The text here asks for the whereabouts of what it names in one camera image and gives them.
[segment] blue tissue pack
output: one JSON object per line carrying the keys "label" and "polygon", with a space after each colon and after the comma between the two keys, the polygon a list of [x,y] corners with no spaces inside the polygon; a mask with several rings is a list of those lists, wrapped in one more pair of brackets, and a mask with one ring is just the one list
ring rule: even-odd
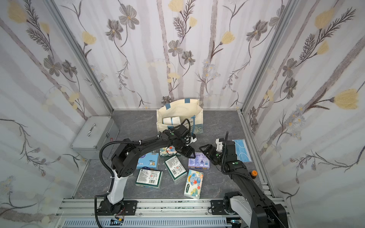
{"label": "blue tissue pack", "polygon": [[149,152],[138,159],[137,169],[157,170],[159,153]]}

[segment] tissue pack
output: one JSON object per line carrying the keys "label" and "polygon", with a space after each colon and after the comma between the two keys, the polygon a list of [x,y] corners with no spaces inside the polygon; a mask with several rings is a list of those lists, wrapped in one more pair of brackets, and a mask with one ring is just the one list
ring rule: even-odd
{"label": "tissue pack", "polygon": [[136,185],[146,188],[160,188],[163,172],[158,170],[141,169],[139,171]]}
{"label": "tissue pack", "polygon": [[195,158],[189,158],[188,168],[209,169],[209,159],[201,152],[195,152]]}
{"label": "tissue pack", "polygon": [[193,199],[200,199],[203,175],[204,173],[189,169],[188,179],[186,181],[184,189],[184,196]]}
{"label": "tissue pack", "polygon": [[149,152],[138,159],[137,169],[151,169],[158,168],[158,153]]}
{"label": "tissue pack", "polygon": [[176,156],[173,156],[172,158],[164,161],[167,170],[171,174],[172,179],[174,182],[177,182],[178,180],[182,179],[184,176],[187,175],[187,172],[179,159]]}
{"label": "tissue pack", "polygon": [[169,156],[175,156],[175,155],[176,156],[181,156],[180,154],[177,153],[174,146],[163,147],[163,148],[160,149],[160,156],[162,158],[169,157]]}

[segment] tissue pack with elephant print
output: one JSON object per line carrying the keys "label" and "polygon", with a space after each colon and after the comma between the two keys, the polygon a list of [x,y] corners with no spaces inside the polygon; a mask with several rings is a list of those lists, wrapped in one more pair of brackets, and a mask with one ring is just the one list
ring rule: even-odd
{"label": "tissue pack with elephant print", "polygon": [[189,169],[188,180],[186,181],[184,196],[200,199],[201,184],[204,173]]}

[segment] toolbox handle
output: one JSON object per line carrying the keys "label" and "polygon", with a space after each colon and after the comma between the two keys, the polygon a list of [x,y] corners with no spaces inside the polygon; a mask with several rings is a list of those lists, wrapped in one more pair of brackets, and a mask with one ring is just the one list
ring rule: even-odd
{"label": "toolbox handle", "polygon": [[94,123],[94,124],[92,125],[92,127],[91,127],[91,129],[90,129],[89,133],[88,133],[88,137],[90,137],[91,131],[94,129],[94,127],[95,127],[95,126],[96,126],[96,124]]}

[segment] cartoon print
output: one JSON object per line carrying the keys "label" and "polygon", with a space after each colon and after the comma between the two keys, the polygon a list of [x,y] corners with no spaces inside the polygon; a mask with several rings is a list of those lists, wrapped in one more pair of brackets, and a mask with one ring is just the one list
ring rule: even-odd
{"label": "cartoon print", "polygon": [[201,178],[198,177],[195,173],[191,174],[188,178],[190,184],[193,185],[200,185],[201,182]]}

